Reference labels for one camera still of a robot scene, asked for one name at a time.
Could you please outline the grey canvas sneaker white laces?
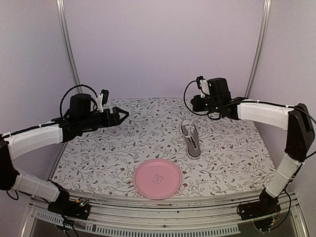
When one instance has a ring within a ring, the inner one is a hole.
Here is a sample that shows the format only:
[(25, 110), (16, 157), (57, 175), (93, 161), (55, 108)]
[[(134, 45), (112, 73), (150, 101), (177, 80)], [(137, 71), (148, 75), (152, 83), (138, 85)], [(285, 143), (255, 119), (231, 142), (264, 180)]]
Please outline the grey canvas sneaker white laces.
[(201, 149), (198, 131), (193, 120), (184, 119), (180, 124), (180, 132), (185, 140), (188, 156), (193, 160), (198, 159)]

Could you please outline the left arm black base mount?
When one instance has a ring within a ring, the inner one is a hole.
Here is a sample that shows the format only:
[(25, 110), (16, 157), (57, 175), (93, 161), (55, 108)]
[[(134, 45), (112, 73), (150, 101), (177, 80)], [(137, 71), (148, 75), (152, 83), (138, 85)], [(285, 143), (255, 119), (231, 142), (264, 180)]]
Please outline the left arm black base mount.
[(90, 214), (91, 205), (86, 199), (79, 198), (77, 200), (51, 202), (48, 205), (47, 210), (59, 214), (62, 217), (87, 220)]

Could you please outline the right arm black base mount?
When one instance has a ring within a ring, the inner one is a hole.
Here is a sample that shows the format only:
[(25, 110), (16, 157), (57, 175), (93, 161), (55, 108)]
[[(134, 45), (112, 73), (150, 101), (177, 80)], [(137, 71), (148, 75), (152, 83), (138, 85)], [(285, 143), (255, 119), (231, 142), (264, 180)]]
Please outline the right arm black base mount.
[(242, 220), (277, 214), (280, 211), (278, 198), (269, 195), (260, 195), (258, 201), (246, 202), (237, 206), (237, 213)]

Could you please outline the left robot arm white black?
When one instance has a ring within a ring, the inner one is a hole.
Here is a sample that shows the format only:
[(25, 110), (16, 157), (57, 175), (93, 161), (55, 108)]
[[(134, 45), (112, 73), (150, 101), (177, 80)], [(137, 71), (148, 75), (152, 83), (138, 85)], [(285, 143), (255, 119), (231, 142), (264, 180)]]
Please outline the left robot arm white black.
[(69, 193), (58, 184), (42, 180), (18, 170), (13, 160), (37, 149), (66, 143), (86, 132), (120, 125), (129, 113), (118, 107), (105, 109), (107, 90), (95, 99), (89, 94), (76, 94), (70, 98), (70, 107), (61, 117), (52, 121), (7, 133), (0, 137), (0, 189), (15, 190), (53, 202), (62, 214), (70, 214), (73, 203)]

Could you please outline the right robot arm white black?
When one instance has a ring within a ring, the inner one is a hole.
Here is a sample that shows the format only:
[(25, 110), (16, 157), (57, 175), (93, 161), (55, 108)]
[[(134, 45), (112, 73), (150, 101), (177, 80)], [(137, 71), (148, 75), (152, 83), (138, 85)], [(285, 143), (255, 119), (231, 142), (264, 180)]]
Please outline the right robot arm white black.
[(307, 152), (315, 139), (315, 119), (302, 103), (290, 106), (246, 97), (232, 98), (225, 78), (204, 79), (199, 76), (194, 82), (201, 94), (191, 100), (193, 112), (204, 112), (207, 116), (218, 113), (218, 119), (249, 120), (287, 132), (282, 161), (267, 187), (261, 192), (260, 201), (255, 205), (255, 211), (259, 215), (266, 215), (274, 208), (279, 194), (286, 189), (304, 161), (309, 158)]

